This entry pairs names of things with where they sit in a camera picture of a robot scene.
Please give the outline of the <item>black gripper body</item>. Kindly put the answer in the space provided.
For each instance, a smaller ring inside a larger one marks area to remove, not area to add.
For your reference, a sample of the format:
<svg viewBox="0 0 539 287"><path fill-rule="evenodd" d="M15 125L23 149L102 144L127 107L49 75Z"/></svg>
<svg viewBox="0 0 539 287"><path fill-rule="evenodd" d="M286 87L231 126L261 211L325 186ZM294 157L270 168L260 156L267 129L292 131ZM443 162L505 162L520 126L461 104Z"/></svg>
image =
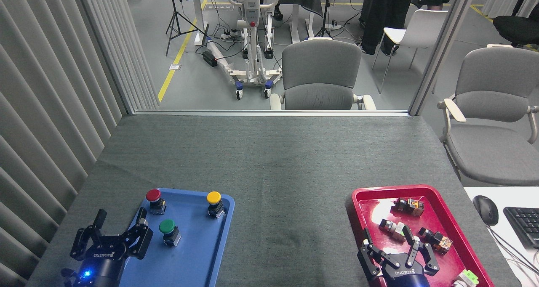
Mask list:
<svg viewBox="0 0 539 287"><path fill-rule="evenodd" d="M407 267L405 263L398 263L393 266L389 263L382 263L379 266L372 265L370 273L376 277L382 273L382 277L387 287L429 287L430 283L424 274L424 267L418 262Z"/></svg>
<svg viewBox="0 0 539 287"><path fill-rule="evenodd" d="M75 287L119 286L127 258L125 241L120 235L102 236L100 241L86 249Z"/></svg>

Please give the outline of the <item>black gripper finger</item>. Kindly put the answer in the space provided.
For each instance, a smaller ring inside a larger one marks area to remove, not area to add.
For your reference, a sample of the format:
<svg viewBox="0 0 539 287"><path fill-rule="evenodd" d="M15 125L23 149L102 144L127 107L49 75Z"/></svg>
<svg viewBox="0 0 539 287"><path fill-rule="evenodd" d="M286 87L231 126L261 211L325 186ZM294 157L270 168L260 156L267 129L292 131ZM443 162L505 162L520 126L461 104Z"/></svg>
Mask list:
<svg viewBox="0 0 539 287"><path fill-rule="evenodd" d="M142 260L147 253L153 231L149 227L146 219L147 210L140 207L137 213L135 224L130 227L125 235L126 256Z"/></svg>
<svg viewBox="0 0 539 287"><path fill-rule="evenodd" d="M93 224L77 230L70 251L71 258L77 261L82 261L84 259L89 239L92 239L94 244L101 245L101 228L106 220L106 216L106 210L98 210Z"/></svg>
<svg viewBox="0 0 539 287"><path fill-rule="evenodd" d="M364 241L358 251L358 260L360 261L366 279L372 281L381 272L381 266L376 266L374 261L379 265L383 265L383 263L392 265L392 258L372 243L368 228L363 229L363 235Z"/></svg>
<svg viewBox="0 0 539 287"><path fill-rule="evenodd" d="M406 237L407 243L410 245L408 258L406 259L406 268L412 268L416 260L416 253L419 251L424 260L424 274L434 276L440 270L440 267L435 258L432 245L423 243L419 237Z"/></svg>

